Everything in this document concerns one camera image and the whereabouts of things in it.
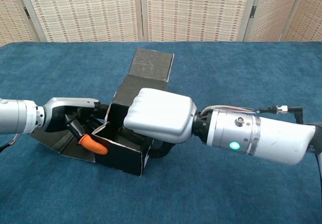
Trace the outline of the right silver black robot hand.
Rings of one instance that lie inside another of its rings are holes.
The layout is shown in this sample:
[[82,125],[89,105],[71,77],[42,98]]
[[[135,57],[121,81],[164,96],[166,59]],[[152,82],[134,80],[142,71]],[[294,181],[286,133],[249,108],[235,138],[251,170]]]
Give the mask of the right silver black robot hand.
[[160,140],[159,148],[151,149],[149,157],[160,159],[193,135],[197,107],[188,96],[167,91],[142,88],[128,108],[123,125],[133,132]]

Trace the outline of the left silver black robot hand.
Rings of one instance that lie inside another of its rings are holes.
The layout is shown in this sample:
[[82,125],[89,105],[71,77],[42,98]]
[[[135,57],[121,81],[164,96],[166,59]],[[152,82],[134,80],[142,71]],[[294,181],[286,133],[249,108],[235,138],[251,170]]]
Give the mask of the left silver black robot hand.
[[87,150],[106,155],[108,149],[94,141],[87,129],[95,130],[104,119],[109,106],[93,98],[51,98],[44,106],[45,132],[69,130],[76,138],[77,143]]

